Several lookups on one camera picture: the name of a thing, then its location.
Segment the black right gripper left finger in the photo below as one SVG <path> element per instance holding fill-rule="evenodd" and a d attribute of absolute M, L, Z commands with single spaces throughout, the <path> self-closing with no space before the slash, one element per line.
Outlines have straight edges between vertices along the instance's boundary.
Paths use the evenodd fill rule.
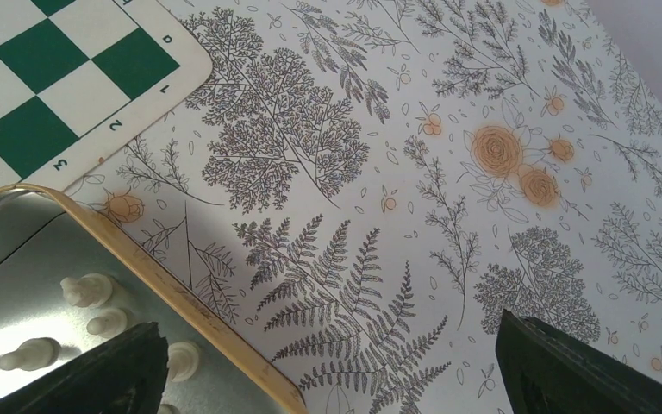
<path fill-rule="evenodd" d="M 138 323 L 0 398 L 0 413 L 156 413 L 167 362 L 159 325 Z"/>

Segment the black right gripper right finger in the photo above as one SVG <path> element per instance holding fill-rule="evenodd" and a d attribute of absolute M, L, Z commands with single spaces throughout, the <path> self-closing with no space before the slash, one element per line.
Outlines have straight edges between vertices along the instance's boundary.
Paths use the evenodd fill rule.
<path fill-rule="evenodd" d="M 536 317 L 504 310 L 496 357 L 514 413 L 662 413 L 662 384 Z"/>

